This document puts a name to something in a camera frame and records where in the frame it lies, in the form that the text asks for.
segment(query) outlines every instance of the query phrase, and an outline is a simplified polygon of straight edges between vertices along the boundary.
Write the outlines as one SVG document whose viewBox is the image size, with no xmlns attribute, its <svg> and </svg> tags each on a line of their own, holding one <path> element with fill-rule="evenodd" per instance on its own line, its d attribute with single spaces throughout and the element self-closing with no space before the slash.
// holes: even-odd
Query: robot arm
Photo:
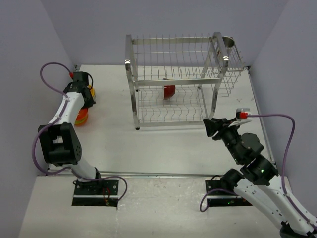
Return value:
<svg viewBox="0 0 317 238">
<path fill-rule="evenodd" d="M 240 170 L 242 174 L 231 169 L 221 178 L 221 183 L 264 213 L 280 229 L 281 237 L 314 237 L 317 218 L 309 213 L 293 194 L 284 194 L 281 176 L 272 163 L 261 155 L 264 147 L 258 137 L 251 133 L 238 133 L 240 125 L 250 121 L 247 119 L 250 114 L 247 111 L 238 110 L 236 118 L 232 120 L 204 119 L 207 136 L 213 140 L 222 140 L 235 162 L 243 166 Z"/>
<path fill-rule="evenodd" d="M 100 174 L 96 168 L 82 158 L 81 144 L 74 130 L 79 111 L 82 108 L 89 108 L 95 103 L 88 86 L 87 73 L 73 73 L 73 82 L 64 90 L 67 97 L 63 96 L 60 107 L 49 123 L 54 122 L 57 118 L 59 121 L 40 135 L 40 143 L 46 163 L 71 167 L 82 178 L 97 179 Z"/>
</svg>

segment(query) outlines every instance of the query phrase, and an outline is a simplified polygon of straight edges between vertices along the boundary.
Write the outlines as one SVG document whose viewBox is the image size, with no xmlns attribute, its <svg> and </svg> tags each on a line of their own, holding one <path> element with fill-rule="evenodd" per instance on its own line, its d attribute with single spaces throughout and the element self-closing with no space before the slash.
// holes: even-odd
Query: white table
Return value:
<svg viewBox="0 0 317 238">
<path fill-rule="evenodd" d="M 71 206 L 71 176 L 37 177 L 20 238 L 278 238 L 254 207 L 199 211 L 204 178 L 129 178 L 113 207 Z M 119 184 L 119 194 L 124 185 Z"/>
<path fill-rule="evenodd" d="M 124 66 L 83 65 L 80 70 L 93 76 L 97 103 L 89 109 L 87 124 L 75 129 L 83 157 L 100 171 L 212 175 L 240 167 L 222 141 L 207 138 L 203 125 L 136 131 Z M 258 113 L 246 70 L 231 95 L 218 98 L 215 118 L 233 118 L 237 108 Z M 262 154 L 268 158 L 259 119 L 254 118 L 239 131 L 258 135 L 264 145 Z"/>
</svg>

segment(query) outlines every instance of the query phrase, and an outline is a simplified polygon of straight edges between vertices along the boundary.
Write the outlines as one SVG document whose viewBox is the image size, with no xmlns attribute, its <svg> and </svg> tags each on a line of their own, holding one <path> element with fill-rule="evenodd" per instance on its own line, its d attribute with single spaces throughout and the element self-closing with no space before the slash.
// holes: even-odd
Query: gray wall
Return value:
<svg viewBox="0 0 317 238">
<path fill-rule="evenodd" d="M 0 1 L 0 26 L 0 237 L 14 238 L 37 175 L 31 159 L 33 138 L 61 102 L 41 82 L 39 70 L 49 61 L 68 67 L 72 63 L 39 0 Z M 45 76 L 59 88 L 69 80 L 57 66 L 47 68 Z"/>
<path fill-rule="evenodd" d="M 295 118 L 286 173 L 294 194 L 317 215 L 317 1 L 290 0 L 251 68 L 261 113 Z M 265 119 L 281 169 L 291 130 L 287 119 Z"/>
<path fill-rule="evenodd" d="M 73 62 L 123 64 L 125 35 L 233 36 L 253 63 L 287 0 L 42 0 Z"/>
</svg>

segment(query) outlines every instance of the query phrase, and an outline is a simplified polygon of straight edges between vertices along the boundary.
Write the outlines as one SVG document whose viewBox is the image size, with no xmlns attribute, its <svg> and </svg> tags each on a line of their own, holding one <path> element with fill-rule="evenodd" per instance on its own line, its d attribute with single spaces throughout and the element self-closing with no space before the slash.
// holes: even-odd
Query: dish rack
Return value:
<svg viewBox="0 0 317 238">
<path fill-rule="evenodd" d="M 139 130 L 203 124 L 204 118 L 213 117 L 218 95 L 230 95 L 244 67 L 233 38 L 215 32 L 205 37 L 132 39 L 127 35 L 125 69 Z M 210 111 L 203 92 L 208 87 Z M 172 94 L 167 96 L 166 89 Z"/>
</svg>

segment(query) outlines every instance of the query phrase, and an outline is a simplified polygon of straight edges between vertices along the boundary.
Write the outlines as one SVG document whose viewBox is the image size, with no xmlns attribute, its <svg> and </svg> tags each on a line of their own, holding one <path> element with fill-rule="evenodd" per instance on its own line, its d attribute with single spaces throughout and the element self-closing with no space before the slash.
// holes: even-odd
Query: wire rack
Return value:
<svg viewBox="0 0 317 238">
<path fill-rule="evenodd" d="M 136 39 L 128 35 L 125 66 L 136 129 L 201 124 L 212 115 L 207 113 L 203 85 L 212 85 L 214 113 L 217 96 L 228 97 L 244 70 L 233 39 L 219 32 Z M 168 100 L 165 85 L 176 87 Z"/>
</svg>

